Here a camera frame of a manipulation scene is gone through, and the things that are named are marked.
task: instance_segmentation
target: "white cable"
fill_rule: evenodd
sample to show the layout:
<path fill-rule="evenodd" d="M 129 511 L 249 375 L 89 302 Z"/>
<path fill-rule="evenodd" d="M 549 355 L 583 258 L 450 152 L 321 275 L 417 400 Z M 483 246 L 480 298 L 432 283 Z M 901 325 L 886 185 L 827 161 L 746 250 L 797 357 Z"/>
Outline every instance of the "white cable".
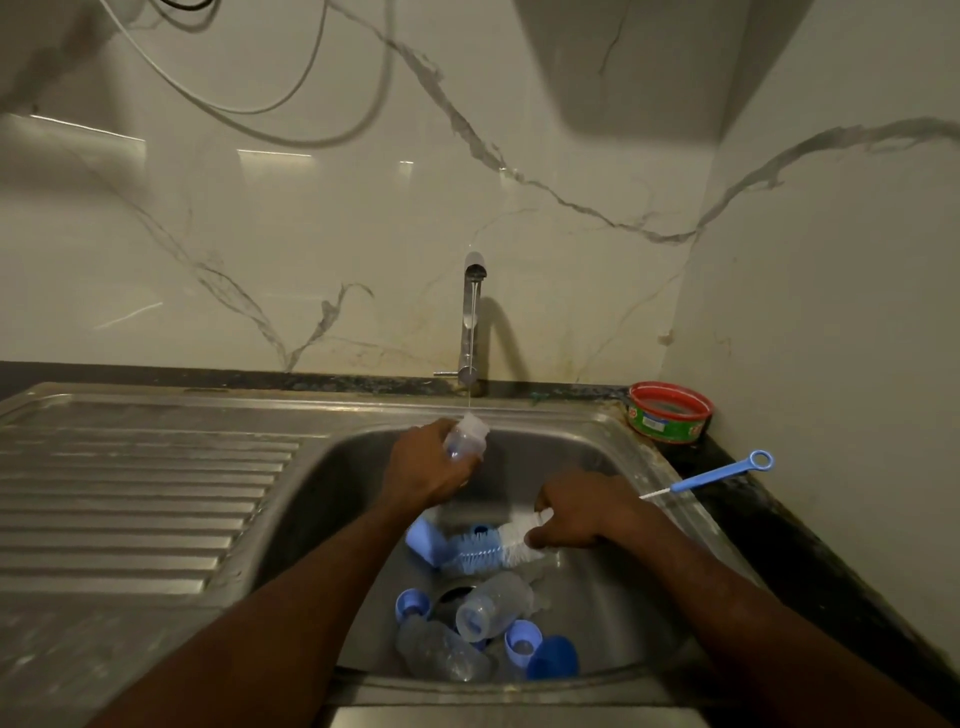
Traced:
<path fill-rule="evenodd" d="M 147 52 L 140 47 L 140 44 L 133 39 L 133 36 L 131 36 L 130 33 L 127 31 L 127 29 L 124 27 L 124 24 L 120 21 L 120 18 L 118 18 L 116 16 L 116 13 L 113 12 L 113 8 L 110 6 L 108 0 L 100 0 L 100 4 L 104 6 L 104 10 L 107 11 L 107 15 L 109 15 L 110 19 L 114 23 L 116 23 L 117 28 L 120 29 L 120 32 L 127 38 L 127 40 L 131 43 L 131 45 L 143 57 L 143 60 L 149 63 L 150 66 L 154 69 L 154 71 L 156 71 L 164 81 L 166 81 L 168 84 L 170 84 L 173 88 L 175 88 L 177 91 L 182 93 L 184 96 L 187 96 L 188 98 L 193 99 L 199 104 L 203 104 L 206 107 L 210 107 L 211 109 L 216 109 L 218 111 L 224 111 L 226 113 L 255 114 L 255 113 L 264 113 L 266 111 L 271 111 L 273 109 L 276 109 L 277 107 L 283 106 L 288 101 L 290 101 L 290 99 L 293 98 L 294 94 L 300 90 L 300 87 L 303 86 L 303 82 L 305 82 L 306 77 L 310 75 L 310 70 L 313 68 L 313 63 L 317 59 L 317 52 L 320 50 L 320 41 L 324 37 L 324 25 L 326 23 L 326 7 L 329 4 L 329 0 L 324 0 L 324 9 L 320 15 L 320 28 L 317 30 L 317 39 L 316 41 L 314 41 L 313 50 L 310 52 L 310 60 L 307 62 L 306 68 L 303 69 L 303 73 L 297 79 L 297 82 L 293 85 L 293 87 L 289 91 L 284 93 L 276 101 L 272 101 L 270 104 L 267 104 L 266 106 L 257 107 L 255 109 L 239 109 L 237 107 L 224 106 L 223 104 L 214 104 L 209 99 L 205 99 L 200 94 L 191 91 L 189 88 L 187 88 L 183 84 L 180 84 L 178 81 L 171 78 L 166 71 L 160 68 L 160 66 L 158 66 L 154 62 L 154 60 L 147 55 Z"/>

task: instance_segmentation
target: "forearm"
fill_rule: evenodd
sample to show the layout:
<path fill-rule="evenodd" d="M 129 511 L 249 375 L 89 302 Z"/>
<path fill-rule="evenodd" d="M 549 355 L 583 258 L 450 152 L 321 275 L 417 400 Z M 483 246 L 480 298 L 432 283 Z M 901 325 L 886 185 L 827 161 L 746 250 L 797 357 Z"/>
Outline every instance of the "forearm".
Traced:
<path fill-rule="evenodd" d="M 611 540 L 663 584 L 704 649 L 778 724 L 948 724 L 772 595 L 717 561 L 666 517 L 618 520 Z"/>
<path fill-rule="evenodd" d="M 207 626 L 90 725 L 308 725 L 357 610 L 413 517 L 374 507 Z"/>

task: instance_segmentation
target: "light blue cap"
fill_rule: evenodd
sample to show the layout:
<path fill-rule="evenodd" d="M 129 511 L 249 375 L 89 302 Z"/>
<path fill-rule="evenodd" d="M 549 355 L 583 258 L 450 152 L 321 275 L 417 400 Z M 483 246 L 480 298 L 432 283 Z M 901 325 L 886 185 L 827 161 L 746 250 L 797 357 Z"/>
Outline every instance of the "light blue cap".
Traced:
<path fill-rule="evenodd" d="M 408 589 L 396 598 L 394 616 L 397 623 L 403 623 L 410 615 L 420 615 L 424 619 L 430 614 L 430 597 L 419 589 Z"/>
<path fill-rule="evenodd" d="M 450 544 L 440 529 L 423 516 L 417 518 L 407 529 L 405 541 L 423 561 L 434 569 L 439 569 L 449 561 Z"/>
<path fill-rule="evenodd" d="M 531 649 L 528 653 L 522 654 L 514 651 L 514 646 L 521 642 L 530 644 Z M 526 619 L 515 621 L 503 635 L 503 643 L 507 646 L 507 657 L 517 667 L 527 667 L 530 658 L 534 656 L 534 652 L 537 651 L 542 642 L 543 634 L 540 628 Z"/>

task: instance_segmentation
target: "blue brush handle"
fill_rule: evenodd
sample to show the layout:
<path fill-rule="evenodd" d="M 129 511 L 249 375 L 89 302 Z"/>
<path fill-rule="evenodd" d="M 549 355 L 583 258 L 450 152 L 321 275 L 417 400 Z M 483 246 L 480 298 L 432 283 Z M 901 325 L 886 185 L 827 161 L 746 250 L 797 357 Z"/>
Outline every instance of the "blue brush handle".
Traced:
<path fill-rule="evenodd" d="M 681 480 L 679 483 L 674 483 L 670 486 L 670 493 L 688 491 L 691 488 L 697 488 L 701 485 L 707 485 L 707 483 L 723 480 L 725 477 L 730 477 L 731 475 L 740 475 L 746 471 L 768 471 L 773 467 L 774 456 L 765 449 L 755 449 L 746 460 L 741 460 L 738 463 L 733 463 L 723 468 L 717 468 L 715 471 L 694 475 L 686 480 Z"/>

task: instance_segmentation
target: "sink drain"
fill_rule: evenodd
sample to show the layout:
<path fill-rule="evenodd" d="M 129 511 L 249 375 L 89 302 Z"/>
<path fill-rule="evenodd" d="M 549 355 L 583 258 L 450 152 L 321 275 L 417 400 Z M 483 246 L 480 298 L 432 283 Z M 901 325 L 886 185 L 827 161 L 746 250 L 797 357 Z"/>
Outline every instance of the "sink drain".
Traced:
<path fill-rule="evenodd" d="M 437 604 L 448 604 L 451 601 L 462 602 L 464 597 L 473 591 L 473 587 L 454 587 L 440 595 Z"/>
<path fill-rule="evenodd" d="M 464 599 L 472 592 L 473 586 L 463 585 L 447 589 L 435 600 L 436 606 L 433 609 L 433 619 L 440 621 L 454 632 L 457 631 L 457 610 L 464 603 Z M 484 640 L 483 644 L 477 643 L 474 646 L 483 649 L 490 643 L 490 640 Z"/>

